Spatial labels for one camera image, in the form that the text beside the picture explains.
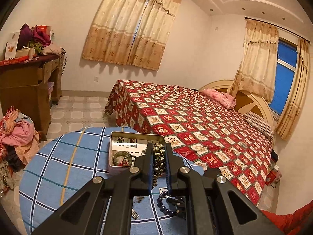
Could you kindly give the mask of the cream wooden headboard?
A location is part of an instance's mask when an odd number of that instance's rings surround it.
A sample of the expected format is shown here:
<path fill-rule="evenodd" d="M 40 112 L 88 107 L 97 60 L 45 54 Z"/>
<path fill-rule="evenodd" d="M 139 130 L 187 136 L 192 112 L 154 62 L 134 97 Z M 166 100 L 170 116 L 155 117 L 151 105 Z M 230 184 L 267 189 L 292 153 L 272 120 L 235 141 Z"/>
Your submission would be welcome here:
<path fill-rule="evenodd" d="M 199 89 L 203 91 L 207 88 L 215 89 L 216 91 L 224 92 L 230 94 L 231 87 L 233 85 L 233 80 L 218 80 L 204 85 Z M 263 97 L 256 94 L 249 93 L 247 91 L 238 91 L 236 97 L 235 110 L 241 114 L 245 114 L 249 111 L 261 116 L 264 120 L 268 122 L 272 130 L 274 127 L 274 118 L 268 103 Z"/>

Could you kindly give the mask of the beige side window curtain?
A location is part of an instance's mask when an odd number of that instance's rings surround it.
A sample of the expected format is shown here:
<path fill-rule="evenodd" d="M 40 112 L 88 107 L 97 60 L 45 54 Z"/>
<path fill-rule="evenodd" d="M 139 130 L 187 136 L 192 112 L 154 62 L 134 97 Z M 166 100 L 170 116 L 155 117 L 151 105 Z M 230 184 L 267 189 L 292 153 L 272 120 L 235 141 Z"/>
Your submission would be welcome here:
<path fill-rule="evenodd" d="M 276 26 L 248 19 L 244 38 L 244 54 L 231 87 L 231 95 L 238 91 L 257 94 L 271 103 L 274 99 L 276 67 L 279 51 L 279 31 Z M 287 140 L 294 132 L 306 99 L 310 76 L 309 42 L 298 39 L 296 73 L 291 92 L 279 118 L 276 132 Z"/>

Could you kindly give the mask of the pile of clothes on desk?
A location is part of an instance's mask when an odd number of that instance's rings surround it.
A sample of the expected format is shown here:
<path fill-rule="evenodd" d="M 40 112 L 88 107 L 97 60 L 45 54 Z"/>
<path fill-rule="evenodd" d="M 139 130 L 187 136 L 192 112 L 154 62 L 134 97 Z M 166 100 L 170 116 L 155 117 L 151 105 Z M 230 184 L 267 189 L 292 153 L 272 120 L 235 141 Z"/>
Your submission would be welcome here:
<path fill-rule="evenodd" d="M 17 50 L 23 47 L 34 48 L 39 55 L 58 55 L 62 54 L 62 48 L 54 44 L 51 37 L 42 30 L 41 26 L 36 25 L 32 29 L 25 23 L 19 34 Z"/>

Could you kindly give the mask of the white product box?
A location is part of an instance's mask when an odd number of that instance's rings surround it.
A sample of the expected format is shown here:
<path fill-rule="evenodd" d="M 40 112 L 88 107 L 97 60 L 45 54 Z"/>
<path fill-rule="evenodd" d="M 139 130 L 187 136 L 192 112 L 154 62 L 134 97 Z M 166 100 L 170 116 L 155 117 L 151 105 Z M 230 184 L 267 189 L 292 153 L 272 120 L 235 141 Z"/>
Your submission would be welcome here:
<path fill-rule="evenodd" d="M 10 33 L 5 49 L 5 58 L 4 58 L 5 60 L 15 58 L 17 45 L 19 41 L 19 35 L 20 31 Z"/>

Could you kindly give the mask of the white printed paper card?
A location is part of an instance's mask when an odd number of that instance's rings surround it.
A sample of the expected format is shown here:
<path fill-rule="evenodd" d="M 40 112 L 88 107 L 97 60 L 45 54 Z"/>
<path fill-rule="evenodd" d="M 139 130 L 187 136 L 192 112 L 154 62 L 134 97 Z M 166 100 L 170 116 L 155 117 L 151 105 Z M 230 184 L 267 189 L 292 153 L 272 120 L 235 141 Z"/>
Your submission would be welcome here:
<path fill-rule="evenodd" d="M 134 155 L 135 157 L 144 154 L 144 151 L 148 145 L 147 140 L 123 137 L 113 137 L 111 143 L 113 154 L 118 151 L 125 151 L 128 154 Z"/>

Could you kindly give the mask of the clothes heap on floor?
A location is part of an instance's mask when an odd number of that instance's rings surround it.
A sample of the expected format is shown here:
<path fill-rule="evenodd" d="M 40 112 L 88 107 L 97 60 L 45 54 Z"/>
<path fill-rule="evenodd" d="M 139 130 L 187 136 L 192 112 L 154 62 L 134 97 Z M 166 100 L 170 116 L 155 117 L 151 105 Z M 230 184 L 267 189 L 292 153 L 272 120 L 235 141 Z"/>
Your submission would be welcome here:
<path fill-rule="evenodd" d="M 1 119 L 1 192 L 15 187 L 14 172 L 39 151 L 40 135 L 32 119 L 11 107 Z"/>

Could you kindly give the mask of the striped grey pillow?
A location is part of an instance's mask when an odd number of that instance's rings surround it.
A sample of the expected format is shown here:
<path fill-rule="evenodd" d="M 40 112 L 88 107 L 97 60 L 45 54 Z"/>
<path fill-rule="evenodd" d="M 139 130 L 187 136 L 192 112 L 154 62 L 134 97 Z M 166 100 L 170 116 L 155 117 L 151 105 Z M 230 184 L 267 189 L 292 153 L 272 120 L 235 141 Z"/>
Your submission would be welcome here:
<path fill-rule="evenodd" d="M 274 130 L 272 126 L 261 116 L 251 111 L 245 114 L 246 121 L 258 131 L 263 133 L 269 140 L 274 140 Z"/>

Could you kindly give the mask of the pink pillow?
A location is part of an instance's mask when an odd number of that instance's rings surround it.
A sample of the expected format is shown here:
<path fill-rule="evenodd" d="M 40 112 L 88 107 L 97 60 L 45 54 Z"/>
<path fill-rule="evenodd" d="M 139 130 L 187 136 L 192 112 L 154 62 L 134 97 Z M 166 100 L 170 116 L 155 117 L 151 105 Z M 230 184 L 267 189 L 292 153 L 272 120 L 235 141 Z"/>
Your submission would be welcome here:
<path fill-rule="evenodd" d="M 203 89 L 201 90 L 201 92 L 210 99 L 217 101 L 220 105 L 227 109 L 234 109 L 236 106 L 236 99 L 230 94 L 210 88 Z"/>

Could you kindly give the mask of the beige patterned window curtain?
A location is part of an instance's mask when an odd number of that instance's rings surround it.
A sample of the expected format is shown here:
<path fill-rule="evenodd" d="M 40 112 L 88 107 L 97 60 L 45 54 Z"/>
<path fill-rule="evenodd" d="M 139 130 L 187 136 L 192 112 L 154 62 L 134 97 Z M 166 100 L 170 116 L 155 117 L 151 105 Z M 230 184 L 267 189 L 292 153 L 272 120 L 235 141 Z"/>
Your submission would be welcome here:
<path fill-rule="evenodd" d="M 85 60 L 158 71 L 181 0 L 103 0 L 82 51 Z"/>

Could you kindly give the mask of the silver wrist watch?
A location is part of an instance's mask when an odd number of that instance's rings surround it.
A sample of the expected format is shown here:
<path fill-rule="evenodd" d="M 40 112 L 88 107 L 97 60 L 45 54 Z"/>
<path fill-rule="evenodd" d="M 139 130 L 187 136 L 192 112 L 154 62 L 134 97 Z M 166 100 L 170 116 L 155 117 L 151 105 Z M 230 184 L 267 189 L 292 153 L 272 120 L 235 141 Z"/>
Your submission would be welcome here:
<path fill-rule="evenodd" d="M 135 197 L 135 200 L 133 201 L 133 207 L 136 205 L 136 204 L 139 204 L 143 201 L 144 199 L 144 196 L 136 196 Z M 133 219 L 138 219 L 139 218 L 139 215 L 138 213 L 136 212 L 136 210 L 132 209 L 132 218 Z"/>

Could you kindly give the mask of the red flat box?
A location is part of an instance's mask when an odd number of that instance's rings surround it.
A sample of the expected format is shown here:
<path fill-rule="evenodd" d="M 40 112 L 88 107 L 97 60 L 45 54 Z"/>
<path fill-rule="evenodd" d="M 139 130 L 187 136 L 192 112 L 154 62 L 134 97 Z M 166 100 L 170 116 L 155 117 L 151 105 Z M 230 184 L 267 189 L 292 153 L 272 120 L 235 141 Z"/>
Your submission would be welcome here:
<path fill-rule="evenodd" d="M 22 57 L 17 57 L 17 58 L 12 58 L 12 59 L 9 59 L 9 60 L 0 61 L 0 65 L 4 66 L 4 65 L 24 63 L 28 59 L 29 59 L 28 55 L 27 56 L 22 56 Z"/>

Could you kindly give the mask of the red patchwork bed quilt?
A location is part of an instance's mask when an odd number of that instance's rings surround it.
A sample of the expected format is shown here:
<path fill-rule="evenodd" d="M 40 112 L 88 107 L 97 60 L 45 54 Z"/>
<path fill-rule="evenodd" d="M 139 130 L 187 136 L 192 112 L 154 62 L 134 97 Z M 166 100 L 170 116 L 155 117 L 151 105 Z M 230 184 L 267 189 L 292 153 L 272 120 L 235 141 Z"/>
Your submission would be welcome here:
<path fill-rule="evenodd" d="M 106 112 L 115 114 L 118 126 L 163 136 L 204 169 L 219 168 L 252 203 L 259 202 L 272 143 L 238 111 L 185 87 L 118 80 Z"/>

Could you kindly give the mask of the red item beside bed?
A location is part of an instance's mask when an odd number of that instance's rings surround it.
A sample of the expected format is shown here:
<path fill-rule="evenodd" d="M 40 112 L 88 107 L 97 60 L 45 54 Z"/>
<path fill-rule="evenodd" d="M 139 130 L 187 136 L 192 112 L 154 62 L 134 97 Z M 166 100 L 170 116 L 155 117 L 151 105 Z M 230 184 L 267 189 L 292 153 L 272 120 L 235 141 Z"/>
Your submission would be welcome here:
<path fill-rule="evenodd" d="M 272 170 L 267 174 L 265 183 L 266 185 L 270 185 L 272 183 L 277 183 L 282 177 L 281 172 L 279 171 L 279 166 L 274 165 Z"/>

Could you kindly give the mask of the pink metal tin box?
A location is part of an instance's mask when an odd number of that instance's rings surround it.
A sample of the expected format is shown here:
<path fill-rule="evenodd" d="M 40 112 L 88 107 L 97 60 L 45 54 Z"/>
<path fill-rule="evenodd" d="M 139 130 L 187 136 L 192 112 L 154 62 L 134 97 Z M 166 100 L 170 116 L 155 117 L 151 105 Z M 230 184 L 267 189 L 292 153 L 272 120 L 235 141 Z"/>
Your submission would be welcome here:
<path fill-rule="evenodd" d="M 148 144 L 154 152 L 164 156 L 165 140 L 161 135 L 113 131 L 110 136 L 108 170 L 114 176 L 133 167 L 135 161 L 146 154 Z"/>

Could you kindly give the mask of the blue plaid table cloth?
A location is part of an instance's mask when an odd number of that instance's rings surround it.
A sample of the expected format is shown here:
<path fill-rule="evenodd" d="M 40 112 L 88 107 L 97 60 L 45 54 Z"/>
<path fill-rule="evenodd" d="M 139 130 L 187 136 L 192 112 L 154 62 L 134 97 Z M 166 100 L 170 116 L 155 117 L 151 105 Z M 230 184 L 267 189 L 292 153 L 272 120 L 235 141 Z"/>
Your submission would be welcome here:
<path fill-rule="evenodd" d="M 20 210 L 27 234 L 67 201 L 94 176 L 109 177 L 110 135 L 134 133 L 129 127 L 85 127 L 47 143 L 23 171 L 19 185 Z M 186 221 L 160 211 L 157 198 L 167 189 L 157 180 L 150 196 L 134 197 L 131 234 L 187 234 Z"/>

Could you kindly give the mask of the brown wooden desk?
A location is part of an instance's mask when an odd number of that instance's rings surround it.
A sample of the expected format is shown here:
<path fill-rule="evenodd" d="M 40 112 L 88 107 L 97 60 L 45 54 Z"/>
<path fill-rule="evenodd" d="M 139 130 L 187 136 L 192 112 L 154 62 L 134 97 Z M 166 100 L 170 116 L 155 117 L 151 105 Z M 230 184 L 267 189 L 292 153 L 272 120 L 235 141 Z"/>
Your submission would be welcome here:
<path fill-rule="evenodd" d="M 47 140 L 51 123 L 50 105 L 57 104 L 62 91 L 62 66 L 58 55 L 1 66 L 1 110 L 14 107 L 29 116 L 41 140 Z"/>

